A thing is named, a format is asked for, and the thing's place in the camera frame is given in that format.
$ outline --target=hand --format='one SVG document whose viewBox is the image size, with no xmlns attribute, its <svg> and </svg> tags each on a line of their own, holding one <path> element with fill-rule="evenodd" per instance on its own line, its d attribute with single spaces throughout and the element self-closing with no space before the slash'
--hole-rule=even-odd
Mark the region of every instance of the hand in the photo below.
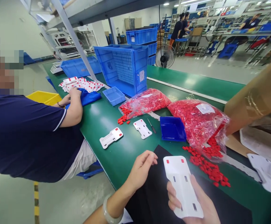
<svg viewBox="0 0 271 224">
<path fill-rule="evenodd" d="M 201 204 L 204 218 L 184 217 L 183 221 L 186 224 L 220 224 L 220 219 L 217 215 L 216 208 L 214 207 L 212 200 L 205 194 L 203 189 L 196 181 L 194 175 L 191 175 L 190 180 L 196 193 L 198 202 Z M 169 195 L 170 209 L 174 211 L 176 207 L 181 208 L 181 203 L 176 198 L 176 191 L 170 181 L 167 183 L 167 190 Z"/>
<path fill-rule="evenodd" d="M 66 106 L 70 103 L 70 94 L 66 95 L 60 102 L 59 104 L 63 107 Z"/>
<path fill-rule="evenodd" d="M 154 152 L 146 150 L 135 159 L 135 163 L 126 180 L 126 184 L 136 191 L 145 183 L 150 167 L 157 164 L 158 157 Z"/>
<path fill-rule="evenodd" d="M 80 95 L 82 94 L 82 92 L 80 90 L 78 90 L 77 87 L 73 87 L 70 91 L 69 91 L 70 97 L 75 97 L 78 96 L 80 97 Z"/>
</svg>

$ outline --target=bracelet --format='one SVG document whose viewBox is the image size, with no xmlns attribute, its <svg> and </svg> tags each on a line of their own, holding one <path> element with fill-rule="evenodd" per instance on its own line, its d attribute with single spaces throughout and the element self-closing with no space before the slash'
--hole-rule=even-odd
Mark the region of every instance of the bracelet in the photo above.
<svg viewBox="0 0 271 224">
<path fill-rule="evenodd" d="M 104 199 L 104 202 L 103 202 L 102 209 L 103 209 L 104 218 L 107 221 L 107 223 L 118 224 L 121 221 L 123 214 L 121 214 L 120 217 L 116 218 L 116 219 L 110 216 L 110 214 L 107 211 L 107 200 L 109 199 L 110 196 L 111 196 L 111 194 L 106 196 Z"/>
<path fill-rule="evenodd" d="M 58 106 L 59 106 L 60 108 L 64 108 L 64 106 L 61 106 L 61 105 L 59 104 L 59 102 L 57 102 L 57 104 L 58 104 Z"/>
</svg>

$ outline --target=gray floor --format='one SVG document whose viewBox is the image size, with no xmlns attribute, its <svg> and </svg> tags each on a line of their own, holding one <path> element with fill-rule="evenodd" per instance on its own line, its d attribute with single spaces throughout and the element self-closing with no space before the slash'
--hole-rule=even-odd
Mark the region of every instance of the gray floor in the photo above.
<svg viewBox="0 0 271 224">
<path fill-rule="evenodd" d="M 197 75 L 247 84 L 263 67 L 246 66 L 249 55 L 243 54 L 241 46 L 229 60 L 213 57 L 178 57 L 171 69 Z M 55 92 L 46 81 L 43 63 L 24 66 L 16 72 L 20 92 L 24 95 L 42 90 Z M 34 223 L 33 182 L 21 178 L 0 175 L 0 224 Z M 82 223 L 114 189 L 104 173 L 84 180 L 71 180 L 39 184 L 40 223 Z"/>
</svg>

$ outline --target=black fan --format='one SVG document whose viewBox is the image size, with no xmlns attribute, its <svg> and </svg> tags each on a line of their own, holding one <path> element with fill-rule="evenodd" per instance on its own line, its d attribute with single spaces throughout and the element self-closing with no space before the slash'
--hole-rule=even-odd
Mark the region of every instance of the black fan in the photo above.
<svg viewBox="0 0 271 224">
<path fill-rule="evenodd" d="M 175 60 L 175 50 L 171 45 L 162 44 L 157 50 L 155 64 L 157 67 L 170 68 Z"/>
</svg>

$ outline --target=screwdriver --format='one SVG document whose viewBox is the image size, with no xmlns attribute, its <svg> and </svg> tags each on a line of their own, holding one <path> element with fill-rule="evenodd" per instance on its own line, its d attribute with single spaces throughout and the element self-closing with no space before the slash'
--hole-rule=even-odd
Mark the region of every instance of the screwdriver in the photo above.
<svg viewBox="0 0 271 224">
<path fill-rule="evenodd" d="M 152 124 L 150 123 L 150 121 L 149 121 L 149 124 L 151 125 L 151 127 L 152 127 L 152 130 L 153 130 L 154 134 L 156 134 L 156 131 L 155 131 L 154 127 L 152 126 Z"/>
</svg>

